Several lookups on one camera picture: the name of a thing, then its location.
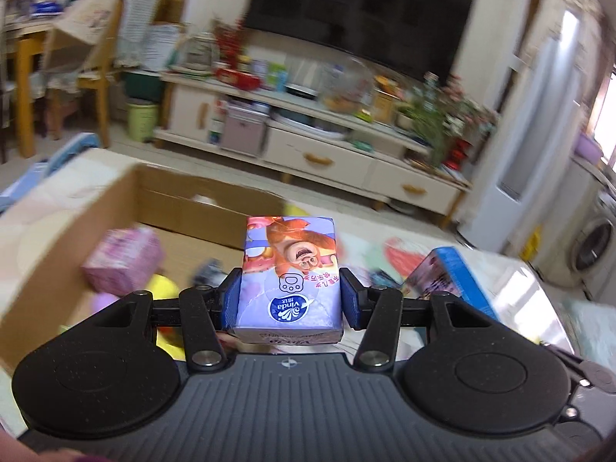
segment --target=storage container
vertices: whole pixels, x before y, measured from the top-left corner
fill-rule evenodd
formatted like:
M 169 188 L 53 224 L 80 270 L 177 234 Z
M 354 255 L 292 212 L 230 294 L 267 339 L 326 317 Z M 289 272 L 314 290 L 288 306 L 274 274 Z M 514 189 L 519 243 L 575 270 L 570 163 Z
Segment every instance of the storage container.
M 258 156 L 263 149 L 267 114 L 229 105 L 221 147 L 230 151 Z
M 141 99 L 128 99 L 128 136 L 137 142 L 154 138 L 154 127 L 158 122 L 158 104 Z
M 372 104 L 372 118 L 374 121 L 391 125 L 393 123 L 393 114 L 395 113 L 395 104 L 397 101 L 398 98 L 395 95 L 377 90 Z
M 122 73 L 124 80 L 124 93 L 127 97 L 143 99 L 159 103 L 164 92 L 164 83 L 160 75 L 149 71 L 125 71 Z

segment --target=tv cabinet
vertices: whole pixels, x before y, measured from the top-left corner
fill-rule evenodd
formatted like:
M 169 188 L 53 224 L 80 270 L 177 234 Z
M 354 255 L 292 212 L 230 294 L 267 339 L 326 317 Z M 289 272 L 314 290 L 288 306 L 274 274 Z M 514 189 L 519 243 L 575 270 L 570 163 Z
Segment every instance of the tv cabinet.
M 177 73 L 162 73 L 161 79 L 167 83 L 167 100 L 162 106 L 162 127 L 155 130 L 159 147 L 169 141 L 249 162 L 279 171 L 286 183 L 293 176 L 303 177 L 368 197 L 374 200 L 376 210 L 392 199 L 404 201 L 444 216 L 441 227 L 449 224 L 470 189 L 463 177 L 408 163 L 409 153 L 427 154 L 429 149 L 392 127 L 331 112 L 317 101 L 284 92 L 246 92 L 215 79 L 200 80 Z M 374 151 L 363 151 L 348 140 L 333 140 L 273 119 L 267 123 L 266 141 L 258 156 L 223 149 L 208 141 L 214 105 L 221 95 L 338 124 L 350 130 L 347 139 L 369 142 Z

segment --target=blue box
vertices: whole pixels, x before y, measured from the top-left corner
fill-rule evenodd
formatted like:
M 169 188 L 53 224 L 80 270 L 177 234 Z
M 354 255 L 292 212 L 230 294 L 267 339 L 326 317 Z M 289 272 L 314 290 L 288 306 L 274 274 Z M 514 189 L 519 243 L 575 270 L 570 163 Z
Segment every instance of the blue box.
M 482 313 L 500 321 L 455 248 L 441 247 L 432 250 L 402 285 L 404 296 L 413 299 L 427 299 L 431 293 L 438 291 L 450 292 Z

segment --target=tissue pack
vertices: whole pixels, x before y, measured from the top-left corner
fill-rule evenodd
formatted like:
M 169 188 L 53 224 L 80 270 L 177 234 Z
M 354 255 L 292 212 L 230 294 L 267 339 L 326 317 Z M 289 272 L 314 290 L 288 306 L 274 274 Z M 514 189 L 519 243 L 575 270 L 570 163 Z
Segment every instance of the tissue pack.
M 164 254 L 149 227 L 112 229 L 82 266 L 97 292 L 124 296 L 146 288 Z
M 430 293 L 437 291 L 450 292 L 499 321 L 488 298 L 453 247 L 432 250 L 402 285 L 404 296 L 412 299 L 427 299 Z
M 340 279 L 332 219 L 248 219 L 233 332 L 250 344 L 340 341 Z

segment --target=green bucket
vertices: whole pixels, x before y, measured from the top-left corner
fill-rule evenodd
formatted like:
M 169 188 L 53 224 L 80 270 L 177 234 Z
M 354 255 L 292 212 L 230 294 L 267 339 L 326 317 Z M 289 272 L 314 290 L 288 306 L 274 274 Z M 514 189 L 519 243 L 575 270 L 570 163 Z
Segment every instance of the green bucket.
M 128 99 L 128 137 L 137 142 L 154 138 L 154 127 L 158 122 L 158 104 L 141 99 Z

